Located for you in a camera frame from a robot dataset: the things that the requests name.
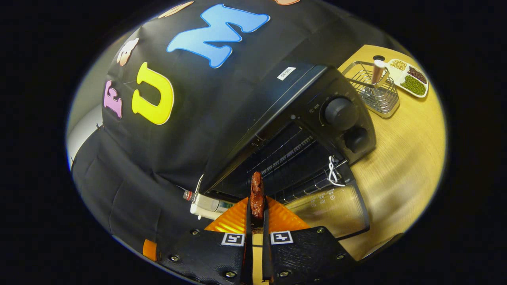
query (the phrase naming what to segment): green beans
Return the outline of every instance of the green beans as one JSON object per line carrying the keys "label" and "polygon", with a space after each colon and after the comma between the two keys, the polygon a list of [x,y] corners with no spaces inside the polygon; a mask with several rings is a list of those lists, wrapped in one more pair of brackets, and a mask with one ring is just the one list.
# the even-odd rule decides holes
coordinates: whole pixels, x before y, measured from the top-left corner
{"label": "green beans", "polygon": [[424,95],[426,87],[410,75],[405,76],[405,82],[400,84],[417,95]]}

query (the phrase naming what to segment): red beans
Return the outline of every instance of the red beans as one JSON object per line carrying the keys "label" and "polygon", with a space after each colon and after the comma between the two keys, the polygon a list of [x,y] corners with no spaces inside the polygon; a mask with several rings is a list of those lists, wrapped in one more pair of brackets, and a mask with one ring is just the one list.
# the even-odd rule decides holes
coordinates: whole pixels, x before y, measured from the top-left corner
{"label": "red beans", "polygon": [[409,66],[408,74],[412,75],[413,77],[419,79],[424,84],[426,84],[426,77],[424,77],[424,75],[422,75],[422,73],[420,73],[419,71],[415,70],[415,68]]}

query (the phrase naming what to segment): cartoon sticker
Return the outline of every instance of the cartoon sticker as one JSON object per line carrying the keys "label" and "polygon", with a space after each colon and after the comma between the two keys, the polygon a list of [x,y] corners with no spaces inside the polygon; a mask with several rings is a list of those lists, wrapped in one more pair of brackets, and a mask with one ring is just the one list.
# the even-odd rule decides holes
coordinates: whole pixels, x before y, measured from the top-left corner
{"label": "cartoon sticker", "polygon": [[292,5],[299,2],[299,0],[275,0],[279,5]]}
{"label": "cartoon sticker", "polygon": [[111,88],[111,80],[105,83],[104,92],[104,107],[113,110],[118,118],[122,118],[122,100],[118,97],[118,92],[114,88]]}
{"label": "cartoon sticker", "polygon": [[168,10],[167,12],[165,12],[164,14],[160,15],[158,18],[161,19],[161,18],[165,18],[165,17],[169,17],[171,15],[174,15],[174,14],[178,13],[179,11],[183,10],[184,8],[190,6],[192,3],[193,3],[193,1],[190,1],[190,2],[180,4],[176,7],[173,7],[170,10]]}
{"label": "cartoon sticker", "polygon": [[120,66],[124,66],[127,63],[127,60],[130,57],[130,52],[137,45],[137,42],[139,42],[139,38],[135,38],[123,46],[118,58],[116,59],[116,62],[118,62]]}

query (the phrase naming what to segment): orange object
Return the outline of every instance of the orange object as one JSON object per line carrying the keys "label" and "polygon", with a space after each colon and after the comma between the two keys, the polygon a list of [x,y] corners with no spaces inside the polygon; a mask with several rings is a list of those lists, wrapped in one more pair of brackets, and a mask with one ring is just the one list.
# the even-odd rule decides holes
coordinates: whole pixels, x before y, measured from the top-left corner
{"label": "orange object", "polygon": [[[297,231],[310,226],[284,205],[266,197],[269,211],[269,232]],[[222,233],[246,233],[246,207],[248,197],[237,202],[230,209],[211,222],[205,230]]]}
{"label": "orange object", "polygon": [[276,200],[266,197],[269,211],[269,233],[309,229],[310,226],[300,217]]}
{"label": "orange object", "polygon": [[142,255],[153,261],[157,261],[157,244],[151,240],[145,239],[144,245],[142,246]]}
{"label": "orange object", "polygon": [[248,197],[234,204],[211,222],[205,230],[222,233],[246,233],[246,206]]}

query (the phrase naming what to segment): foam letter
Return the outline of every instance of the foam letter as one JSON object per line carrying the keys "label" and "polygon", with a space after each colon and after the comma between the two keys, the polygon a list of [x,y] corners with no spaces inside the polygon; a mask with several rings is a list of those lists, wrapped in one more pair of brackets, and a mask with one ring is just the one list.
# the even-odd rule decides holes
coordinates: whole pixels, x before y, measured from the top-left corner
{"label": "foam letter", "polygon": [[111,88],[111,80],[105,83],[104,92],[104,107],[115,111],[118,118],[122,118],[122,100],[121,98],[115,98],[118,96],[118,92],[114,88]]}
{"label": "foam letter", "polygon": [[167,52],[176,49],[187,50],[209,59],[209,66],[220,67],[232,53],[230,46],[220,48],[208,42],[240,42],[241,36],[233,30],[229,23],[237,25],[242,32],[253,32],[269,21],[265,14],[254,14],[217,4],[201,14],[201,18],[209,25],[206,28],[188,30],[176,35],[167,46]]}
{"label": "foam letter", "polygon": [[148,63],[144,62],[137,73],[137,83],[146,82],[157,88],[160,92],[160,102],[157,106],[146,101],[139,94],[139,90],[134,91],[132,96],[132,111],[134,114],[141,114],[148,121],[162,125],[171,115],[172,105],[174,104],[174,93],[171,82],[160,73],[148,68]]}

